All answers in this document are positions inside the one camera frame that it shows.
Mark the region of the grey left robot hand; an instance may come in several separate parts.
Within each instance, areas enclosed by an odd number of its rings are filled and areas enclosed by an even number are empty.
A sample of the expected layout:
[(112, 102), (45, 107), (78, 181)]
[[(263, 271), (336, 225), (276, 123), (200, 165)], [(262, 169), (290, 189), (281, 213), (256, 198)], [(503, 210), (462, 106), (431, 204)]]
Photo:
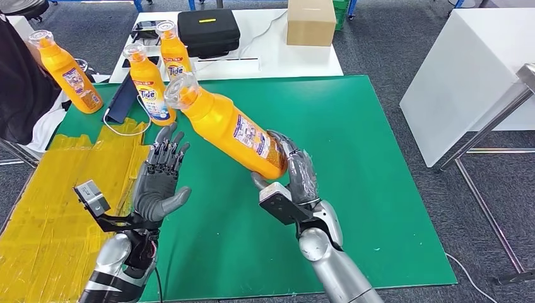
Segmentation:
[(190, 144), (180, 143), (184, 133), (179, 131), (174, 136), (176, 129), (177, 123), (173, 122), (157, 134), (134, 186), (134, 211), (150, 222), (160, 222), (182, 207), (192, 192), (189, 186), (177, 188), (180, 168)]

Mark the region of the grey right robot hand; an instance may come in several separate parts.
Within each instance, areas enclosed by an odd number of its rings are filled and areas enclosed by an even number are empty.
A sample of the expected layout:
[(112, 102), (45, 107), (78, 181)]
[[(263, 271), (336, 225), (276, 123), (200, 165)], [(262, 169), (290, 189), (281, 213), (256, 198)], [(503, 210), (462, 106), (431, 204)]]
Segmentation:
[(285, 156), (290, 178), (286, 188), (291, 194), (290, 198), (276, 200), (275, 205), (270, 207), (277, 210), (296, 208), (305, 213), (312, 213), (319, 201), (319, 194), (310, 156), (305, 150), (299, 149), (287, 135), (274, 130), (269, 130), (267, 133), (275, 139), (280, 152)]

